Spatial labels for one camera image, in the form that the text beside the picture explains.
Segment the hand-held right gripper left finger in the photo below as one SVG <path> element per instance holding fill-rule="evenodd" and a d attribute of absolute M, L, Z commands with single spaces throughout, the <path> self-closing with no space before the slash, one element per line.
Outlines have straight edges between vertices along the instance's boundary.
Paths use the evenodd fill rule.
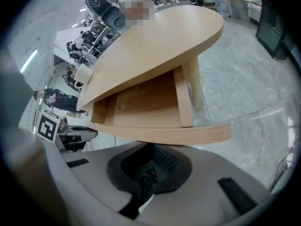
<path fill-rule="evenodd" d="M 68 167 L 80 190 L 75 193 L 77 202 L 85 209 L 96 209 L 104 206 L 114 212 L 119 212 L 129 202 L 132 195 L 128 192 L 118 190 L 107 176 L 107 163 L 119 153 L 129 149 L 139 149 L 146 143 L 127 143 L 116 147 L 101 150 L 61 153 L 63 162 L 79 161 L 86 159 L 87 162 L 78 166 Z"/>

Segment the black monitor screen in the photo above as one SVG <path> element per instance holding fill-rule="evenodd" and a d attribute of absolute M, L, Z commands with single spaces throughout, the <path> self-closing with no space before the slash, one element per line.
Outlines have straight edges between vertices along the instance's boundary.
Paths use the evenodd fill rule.
<path fill-rule="evenodd" d="M 256 38 L 274 59 L 286 60 L 295 46 L 282 17 L 268 0 L 261 3 Z"/>

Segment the white light strip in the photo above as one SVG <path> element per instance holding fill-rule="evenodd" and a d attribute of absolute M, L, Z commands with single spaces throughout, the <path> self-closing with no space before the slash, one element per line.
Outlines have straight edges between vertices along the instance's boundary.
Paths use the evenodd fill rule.
<path fill-rule="evenodd" d="M 34 57 L 36 56 L 38 50 L 35 49 L 32 54 L 29 56 L 29 58 L 25 61 L 24 65 L 22 66 L 22 68 L 20 69 L 20 73 L 24 73 L 24 71 L 26 70 L 26 68 L 28 67 L 28 65 L 30 64 L 30 62 L 34 59 Z"/>

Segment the white cup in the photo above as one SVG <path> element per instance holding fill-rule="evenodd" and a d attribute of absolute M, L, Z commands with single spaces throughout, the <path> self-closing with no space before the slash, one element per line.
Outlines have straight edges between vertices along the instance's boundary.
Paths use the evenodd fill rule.
<path fill-rule="evenodd" d="M 94 71 L 90 67 L 85 64 L 81 64 L 74 75 L 74 86 L 77 89 L 81 89 L 84 85 L 87 85 L 90 82 L 93 74 Z"/>

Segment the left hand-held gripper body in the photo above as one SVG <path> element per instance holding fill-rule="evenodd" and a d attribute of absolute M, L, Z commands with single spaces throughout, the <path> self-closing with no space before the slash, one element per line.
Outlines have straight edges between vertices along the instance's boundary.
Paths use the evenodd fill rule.
<path fill-rule="evenodd" d="M 37 135 L 54 143 L 60 152 L 82 151 L 86 145 L 81 135 L 69 126 L 65 116 L 58 116 L 49 110 L 44 110 L 40 116 Z"/>

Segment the wooden drawer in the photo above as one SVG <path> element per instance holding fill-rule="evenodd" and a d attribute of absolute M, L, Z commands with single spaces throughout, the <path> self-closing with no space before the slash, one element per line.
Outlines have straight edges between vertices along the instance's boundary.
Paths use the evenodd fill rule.
<path fill-rule="evenodd" d="M 133 141 L 167 145 L 219 143 L 229 123 L 195 126 L 181 66 L 93 104 L 91 129 Z"/>

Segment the person's black trousers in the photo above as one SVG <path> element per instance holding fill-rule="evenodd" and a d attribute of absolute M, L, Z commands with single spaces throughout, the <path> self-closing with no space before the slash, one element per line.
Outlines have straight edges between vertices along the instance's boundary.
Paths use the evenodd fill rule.
<path fill-rule="evenodd" d="M 154 185 L 158 182 L 158 176 L 153 161 L 150 161 L 138 181 L 138 192 L 132 195 L 130 202 L 119 212 L 119 214 L 135 219 L 140 213 L 139 209 L 153 195 Z"/>

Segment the oval wooden table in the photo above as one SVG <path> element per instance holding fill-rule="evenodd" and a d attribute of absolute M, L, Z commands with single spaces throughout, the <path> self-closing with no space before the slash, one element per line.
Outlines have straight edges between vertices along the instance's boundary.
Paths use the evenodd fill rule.
<path fill-rule="evenodd" d="M 125 31 L 98 58 L 93 75 L 80 92 L 77 108 L 158 77 L 179 66 L 191 84 L 193 104 L 200 109 L 198 56 L 221 37 L 223 17 L 208 8 L 181 5 L 154 14 Z"/>

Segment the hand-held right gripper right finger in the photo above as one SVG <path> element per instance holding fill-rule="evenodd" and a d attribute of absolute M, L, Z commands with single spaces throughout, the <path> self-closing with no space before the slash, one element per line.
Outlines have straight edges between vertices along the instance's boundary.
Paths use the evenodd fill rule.
<path fill-rule="evenodd" d="M 256 178 L 222 156 L 188 146 L 175 146 L 192 162 L 192 173 L 176 191 L 155 195 L 151 202 L 152 226 L 220 226 L 239 217 L 218 184 L 232 178 L 256 203 L 269 190 Z"/>

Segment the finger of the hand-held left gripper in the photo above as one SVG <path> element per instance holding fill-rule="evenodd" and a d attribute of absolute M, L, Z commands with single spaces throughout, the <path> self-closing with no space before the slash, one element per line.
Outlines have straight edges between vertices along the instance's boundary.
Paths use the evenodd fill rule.
<path fill-rule="evenodd" d="M 68 136 L 74 137 L 76 141 L 90 141 L 98 136 L 98 131 L 86 126 L 70 126 Z"/>

